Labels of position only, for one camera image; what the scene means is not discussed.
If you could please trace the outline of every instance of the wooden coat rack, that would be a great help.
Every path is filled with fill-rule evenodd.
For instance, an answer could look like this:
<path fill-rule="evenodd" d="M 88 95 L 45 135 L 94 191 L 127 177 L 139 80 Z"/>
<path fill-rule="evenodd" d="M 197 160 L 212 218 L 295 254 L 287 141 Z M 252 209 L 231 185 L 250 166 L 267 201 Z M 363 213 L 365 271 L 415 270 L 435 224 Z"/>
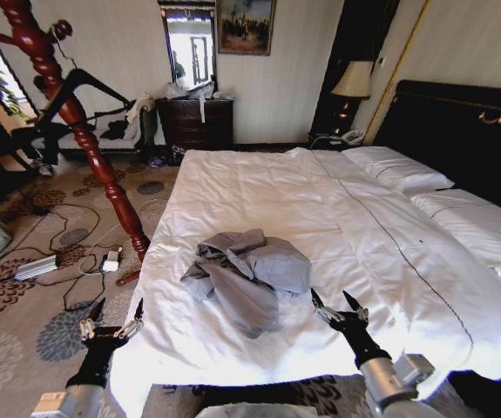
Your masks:
<path fill-rule="evenodd" d="M 30 0 L 0 0 L 0 8 L 12 27 L 11 37 L 0 33 L 0 42 L 15 45 L 30 57 L 33 68 L 43 77 L 48 97 L 53 98 L 64 80 L 52 45 L 57 42 L 55 37 L 62 40 L 71 35 L 71 25 L 65 20 L 59 20 L 53 26 L 54 35 L 50 30 L 43 32 L 31 12 Z M 58 113 L 71 126 L 76 142 L 85 151 L 93 174 L 103 184 L 105 195 L 111 201 L 118 221 L 130 235 L 132 246 L 142 261 L 149 247 L 149 239 L 144 234 L 138 214 L 124 189 L 118 185 L 112 165 L 99 150 L 97 138 L 90 132 L 87 122 L 78 122 L 85 119 L 84 108 L 75 96 L 71 96 Z M 117 280 L 117 284 L 135 280 L 138 274 L 136 272 Z"/>

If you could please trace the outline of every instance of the cream wallpaper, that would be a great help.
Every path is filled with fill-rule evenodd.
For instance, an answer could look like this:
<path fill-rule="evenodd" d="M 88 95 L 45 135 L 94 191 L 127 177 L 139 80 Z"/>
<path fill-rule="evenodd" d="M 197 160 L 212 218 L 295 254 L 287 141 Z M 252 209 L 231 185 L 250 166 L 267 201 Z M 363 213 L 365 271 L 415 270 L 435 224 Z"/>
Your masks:
<path fill-rule="evenodd" d="M 414 12 L 420 10 L 422 3 L 423 0 L 402 0 L 394 23 L 403 18 L 403 24 L 412 28 L 416 20 Z M 381 56 L 385 53 L 394 64 L 396 54 L 401 53 L 395 45 L 403 45 L 408 36 L 403 29 L 400 36 L 392 37 L 396 34 L 392 25 L 381 52 Z M 373 73 L 375 90 L 371 99 L 361 105 L 356 127 L 365 129 L 369 125 L 389 80 L 387 71 L 392 72 L 393 68 L 376 69 Z M 396 75 L 397 82 L 413 79 L 501 87 L 501 0 L 430 0 Z M 385 78 L 385 83 L 378 78 Z M 382 103 L 381 117 L 372 124 L 371 138 L 376 135 L 392 98 L 393 91 Z"/>
<path fill-rule="evenodd" d="M 79 67 L 135 98 L 158 95 L 171 71 L 159 6 L 155 0 L 33 0 L 33 11 L 46 29 L 67 19 L 72 37 L 64 52 Z M 234 137 L 237 143 L 306 140 L 312 124 L 343 0 L 277 0 L 270 57 L 220 54 L 221 89 L 237 94 Z M 0 31 L 10 26 L 0 11 Z M 16 47 L 0 45 L 34 103 L 44 97 L 32 83 L 36 73 Z M 56 52 L 64 74 L 71 63 Z M 116 107 L 118 102 L 89 87 L 78 90 L 88 113 Z"/>

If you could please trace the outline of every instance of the floor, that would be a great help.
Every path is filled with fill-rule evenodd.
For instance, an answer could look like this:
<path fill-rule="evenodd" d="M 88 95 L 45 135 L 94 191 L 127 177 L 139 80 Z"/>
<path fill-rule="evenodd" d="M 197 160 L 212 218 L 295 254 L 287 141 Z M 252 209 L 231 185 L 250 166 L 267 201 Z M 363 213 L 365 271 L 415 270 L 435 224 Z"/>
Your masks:
<path fill-rule="evenodd" d="M 129 158 L 113 158 L 119 183 L 151 237 L 165 210 L 177 167 L 150 168 Z M 36 214 L 38 208 L 48 210 Z M 100 323 L 122 325 L 135 282 L 114 280 L 139 269 L 139 262 L 101 184 L 82 161 L 62 160 L 57 175 L 36 178 L 0 204 L 0 220 L 13 240 L 0 256 L 0 417 L 29 416 L 40 395 L 63 390 L 85 356 L 78 322 L 91 302 L 106 297 Z M 109 248 L 122 246 L 116 273 L 86 275 Z M 16 268 L 56 253 L 58 270 L 16 282 Z M 132 370 L 135 379 L 136 371 Z M 321 415 L 367 418 L 361 376 L 323 376 L 270 387 L 224 389 L 155 386 L 144 416 L 192 418 L 206 405 L 269 401 L 315 406 Z M 476 417 L 448 383 L 429 403 L 446 416 Z M 123 416 L 108 389 L 100 417 Z"/>

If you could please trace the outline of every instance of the wooden dresser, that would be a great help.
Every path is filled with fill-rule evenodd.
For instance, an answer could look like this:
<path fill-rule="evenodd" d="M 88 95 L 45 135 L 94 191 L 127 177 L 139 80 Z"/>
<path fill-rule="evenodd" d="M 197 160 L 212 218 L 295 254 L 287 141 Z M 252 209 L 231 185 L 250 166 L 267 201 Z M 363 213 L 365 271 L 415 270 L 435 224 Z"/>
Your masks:
<path fill-rule="evenodd" d="M 169 164 L 179 164 L 181 158 L 173 145 L 183 150 L 230 150 L 233 147 L 233 100 L 206 100 L 206 122 L 202 124 L 200 101 L 165 98 L 157 100 L 163 125 Z"/>

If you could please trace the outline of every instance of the mirror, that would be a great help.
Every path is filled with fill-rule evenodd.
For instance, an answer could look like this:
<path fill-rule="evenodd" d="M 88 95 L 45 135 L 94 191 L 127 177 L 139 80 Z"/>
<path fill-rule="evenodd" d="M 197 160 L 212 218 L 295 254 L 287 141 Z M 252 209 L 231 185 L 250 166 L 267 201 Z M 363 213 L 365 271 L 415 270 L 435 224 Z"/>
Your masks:
<path fill-rule="evenodd" d="M 215 74 L 213 11 L 213 3 L 161 2 L 171 74 L 185 90 L 201 87 Z"/>

